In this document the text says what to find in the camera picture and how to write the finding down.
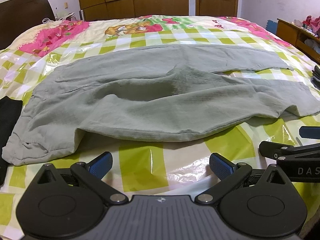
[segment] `blue gripper pad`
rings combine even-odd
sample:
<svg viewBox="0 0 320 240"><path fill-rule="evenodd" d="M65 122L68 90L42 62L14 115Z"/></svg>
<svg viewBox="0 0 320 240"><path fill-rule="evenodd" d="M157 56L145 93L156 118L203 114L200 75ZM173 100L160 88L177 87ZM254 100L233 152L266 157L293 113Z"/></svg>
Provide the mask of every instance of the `blue gripper pad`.
<svg viewBox="0 0 320 240"><path fill-rule="evenodd" d="M237 165L227 160L225 157L218 153L213 153L209 159L209 166L212 172L220 179L223 180L237 169Z"/></svg>
<svg viewBox="0 0 320 240"><path fill-rule="evenodd" d="M98 179L102 179L112 168L112 155L104 152L86 164L86 169Z"/></svg>
<svg viewBox="0 0 320 240"><path fill-rule="evenodd" d="M320 139L320 126L302 126L299 134L302 138Z"/></svg>

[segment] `wooden dresser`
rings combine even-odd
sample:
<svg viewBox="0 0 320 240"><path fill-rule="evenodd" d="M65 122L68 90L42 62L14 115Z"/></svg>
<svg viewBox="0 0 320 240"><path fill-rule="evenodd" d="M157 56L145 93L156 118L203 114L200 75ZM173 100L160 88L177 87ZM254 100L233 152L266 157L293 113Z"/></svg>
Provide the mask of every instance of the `wooden dresser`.
<svg viewBox="0 0 320 240"><path fill-rule="evenodd" d="M307 46L304 41L306 39L312 39L320 44L320 39L313 36L308 31L305 31L294 24L278 19L277 36L282 40L292 44L297 49L305 53L310 59L320 64L320 54L315 50Z"/></svg>

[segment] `cartoon print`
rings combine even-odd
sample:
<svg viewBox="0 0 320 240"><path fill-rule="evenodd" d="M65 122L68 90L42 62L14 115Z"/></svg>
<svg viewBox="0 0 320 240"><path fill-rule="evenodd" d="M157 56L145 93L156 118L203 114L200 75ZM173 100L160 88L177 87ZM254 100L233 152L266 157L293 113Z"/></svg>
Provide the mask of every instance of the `cartoon print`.
<svg viewBox="0 0 320 240"><path fill-rule="evenodd" d="M105 31L105 35L119 36L122 34L135 34L135 33L147 33L147 32L159 32L162 31L160 24L151 24L149 20L145 20L139 23L118 25L109 27Z"/></svg>
<svg viewBox="0 0 320 240"><path fill-rule="evenodd" d="M152 15L140 16L140 17L138 17L138 19L145 19L145 18L150 18L150 17L152 17Z"/></svg>
<svg viewBox="0 0 320 240"><path fill-rule="evenodd" d="M176 22L175 20L173 20L173 18L166 18L162 20L169 24L179 24L179 22Z"/></svg>
<svg viewBox="0 0 320 240"><path fill-rule="evenodd" d="M32 52L34 52L34 54L39 54L41 52L41 49L33 49Z"/></svg>
<svg viewBox="0 0 320 240"><path fill-rule="evenodd" d="M42 51L46 52L47 50L49 50L50 48L48 46L45 46Z"/></svg>

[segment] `pink floral pattern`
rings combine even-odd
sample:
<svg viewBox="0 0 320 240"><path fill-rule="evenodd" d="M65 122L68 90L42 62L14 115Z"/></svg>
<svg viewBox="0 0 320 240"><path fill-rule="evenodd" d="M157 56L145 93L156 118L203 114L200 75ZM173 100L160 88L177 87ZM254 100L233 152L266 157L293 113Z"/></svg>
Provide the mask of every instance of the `pink floral pattern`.
<svg viewBox="0 0 320 240"><path fill-rule="evenodd" d="M262 28L261 26L257 25L256 23L252 23L252 22L249 22L247 20L243 20L243 19L239 19L239 18L236 18L236 17L218 17L220 19L223 19L223 20L226 20L226 21L229 21L229 22L233 22L235 23L236 25L238 26L242 26L242 27L245 27L247 28L252 34L260 37L260 38L263 38L263 39L266 39L266 40L272 40L272 41L275 41L276 43L282 45L282 46L285 46L285 47L291 47L292 45L281 40L281 39L277 39L275 38L273 35L270 35L270 33Z"/></svg>
<svg viewBox="0 0 320 240"><path fill-rule="evenodd" d="M20 46L19 50L43 57L88 27L89 22L63 21L55 28L41 30L35 41Z"/></svg>

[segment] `metal screw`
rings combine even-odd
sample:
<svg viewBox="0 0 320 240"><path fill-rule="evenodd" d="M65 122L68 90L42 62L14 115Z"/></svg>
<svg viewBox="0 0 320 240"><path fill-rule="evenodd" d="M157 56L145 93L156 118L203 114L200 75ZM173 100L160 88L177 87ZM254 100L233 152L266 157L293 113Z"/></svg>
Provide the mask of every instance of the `metal screw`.
<svg viewBox="0 0 320 240"><path fill-rule="evenodd" d="M213 196L209 195L209 194L201 194L198 196L198 200L201 202L210 202L213 200Z"/></svg>
<svg viewBox="0 0 320 240"><path fill-rule="evenodd" d="M125 200L125 195L116 193L110 196L110 200L113 202L121 202Z"/></svg>

